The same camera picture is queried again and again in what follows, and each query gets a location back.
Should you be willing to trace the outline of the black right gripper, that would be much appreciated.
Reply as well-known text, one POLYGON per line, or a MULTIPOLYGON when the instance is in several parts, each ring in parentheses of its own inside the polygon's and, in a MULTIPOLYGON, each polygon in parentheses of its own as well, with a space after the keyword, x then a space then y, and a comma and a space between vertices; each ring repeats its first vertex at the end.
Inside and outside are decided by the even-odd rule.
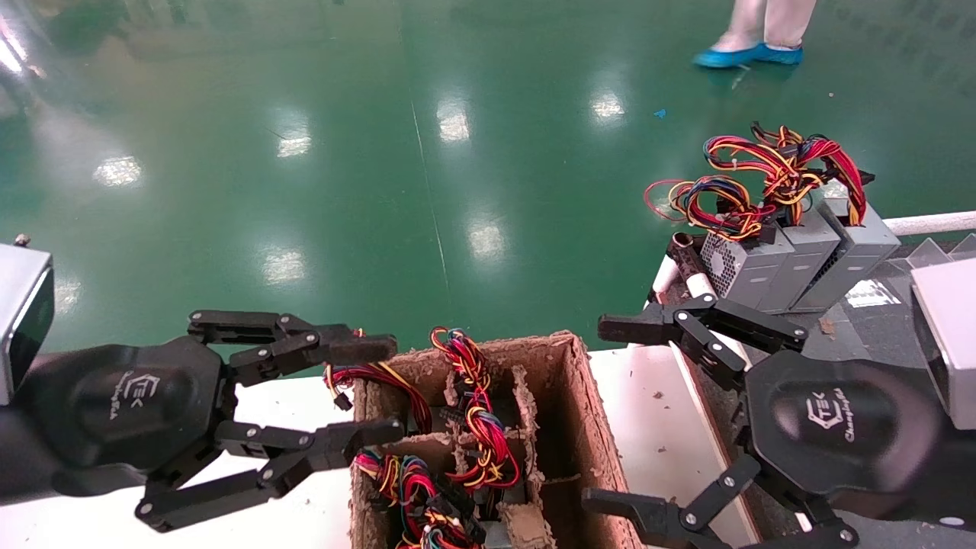
POLYGON ((721 389, 743 389, 752 449, 761 459, 741 455, 686 507, 655 496, 583 490, 586 511, 630 521, 645 545, 728 548, 711 522, 753 484, 775 487, 772 470, 792 485, 783 493, 785 503, 795 504, 810 528, 756 548, 855 548, 854 527, 823 497, 903 496, 934 455, 947 422, 925 371, 805 357, 798 354, 805 328, 711 294, 674 306, 649 303, 637 316, 602 315, 599 339, 676 344, 721 389), (774 355, 746 372, 745 358, 721 335, 774 355), (793 352, 778 352, 784 348, 793 352))

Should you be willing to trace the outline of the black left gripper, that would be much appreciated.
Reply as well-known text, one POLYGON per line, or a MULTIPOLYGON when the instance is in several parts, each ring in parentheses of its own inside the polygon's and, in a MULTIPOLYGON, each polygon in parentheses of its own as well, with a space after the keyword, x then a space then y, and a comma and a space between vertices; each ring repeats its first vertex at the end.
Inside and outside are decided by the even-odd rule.
POLYGON ((254 386, 321 364, 386 361, 398 349, 391 334, 241 310, 195 310, 188 333, 197 340, 36 358, 15 391, 15 496, 104 496, 146 485, 136 517, 167 534, 283 498, 314 473, 348 468, 363 448, 405 435, 397 418, 313 432, 226 421, 237 404, 230 380, 254 386), (209 345, 244 350, 224 368, 209 345), (265 464, 185 486, 223 452, 265 464))

